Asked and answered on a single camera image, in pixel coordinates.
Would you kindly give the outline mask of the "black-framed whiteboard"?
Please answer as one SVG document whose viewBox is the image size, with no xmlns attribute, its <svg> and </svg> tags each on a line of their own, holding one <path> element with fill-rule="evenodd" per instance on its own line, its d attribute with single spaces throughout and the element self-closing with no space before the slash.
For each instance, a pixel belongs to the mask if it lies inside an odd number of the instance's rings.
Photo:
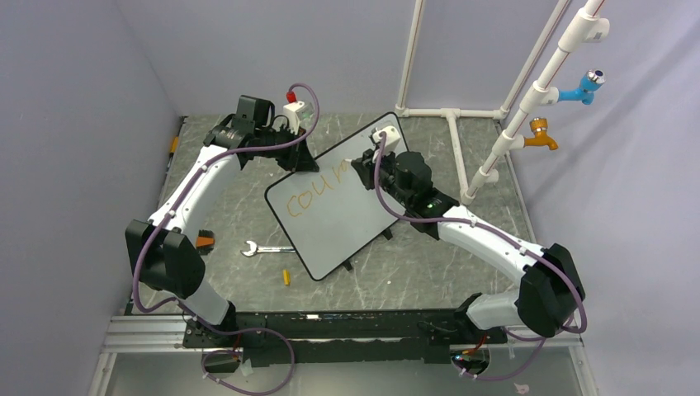
<svg viewBox="0 0 700 396">
<path fill-rule="evenodd" d="M 402 131 L 398 116 L 385 113 L 317 156 L 318 172 L 291 173 L 265 191 L 265 201 L 315 281 L 397 221 L 376 193 L 364 188 L 350 164 L 374 149 L 371 135 L 385 127 Z"/>
</svg>

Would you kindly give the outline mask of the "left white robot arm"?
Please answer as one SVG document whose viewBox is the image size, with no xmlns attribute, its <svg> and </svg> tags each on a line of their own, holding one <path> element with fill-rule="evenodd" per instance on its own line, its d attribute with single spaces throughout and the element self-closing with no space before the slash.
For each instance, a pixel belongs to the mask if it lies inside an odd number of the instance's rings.
<svg viewBox="0 0 700 396">
<path fill-rule="evenodd" d="M 132 298 L 142 313 L 150 307 L 140 286 L 168 293 L 205 325 L 205 336 L 218 347 L 237 335 L 234 304 L 206 280 L 206 264 L 196 247 L 201 226 L 220 194 L 255 158 L 271 158 L 288 172 L 318 172 L 306 143 L 319 121 L 317 97 L 296 98 L 293 91 L 280 111 L 268 100 L 241 96 L 236 112 L 205 136 L 192 168 L 178 187 L 147 220 L 133 220 L 125 230 L 132 268 Z"/>
</svg>

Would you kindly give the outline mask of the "yellow marker cap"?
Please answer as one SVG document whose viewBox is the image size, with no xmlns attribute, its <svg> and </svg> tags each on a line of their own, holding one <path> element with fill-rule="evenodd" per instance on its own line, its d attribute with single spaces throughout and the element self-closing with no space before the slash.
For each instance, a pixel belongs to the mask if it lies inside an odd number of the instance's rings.
<svg viewBox="0 0 700 396">
<path fill-rule="evenodd" d="M 285 269 L 285 270 L 282 272 L 282 274 L 283 274 L 284 285 L 285 285 L 285 286 L 289 286 L 289 285 L 291 284 L 291 274 L 290 274 L 290 272 L 289 272 L 287 269 Z"/>
</svg>

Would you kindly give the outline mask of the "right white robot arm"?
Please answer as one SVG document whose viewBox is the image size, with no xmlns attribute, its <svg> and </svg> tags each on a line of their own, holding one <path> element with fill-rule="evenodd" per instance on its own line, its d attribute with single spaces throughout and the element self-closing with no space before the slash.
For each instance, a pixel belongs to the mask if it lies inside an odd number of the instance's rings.
<svg viewBox="0 0 700 396">
<path fill-rule="evenodd" d="M 400 204 L 400 219 L 420 233 L 467 250 L 517 286 L 465 300 L 453 314 L 462 341 L 475 342 L 491 329 L 518 325 L 542 338 L 571 331 L 570 321 L 585 292 L 567 248 L 523 241 L 480 219 L 433 185 L 432 170 L 420 153 L 380 156 L 368 149 L 350 164 L 367 190 Z"/>
</svg>

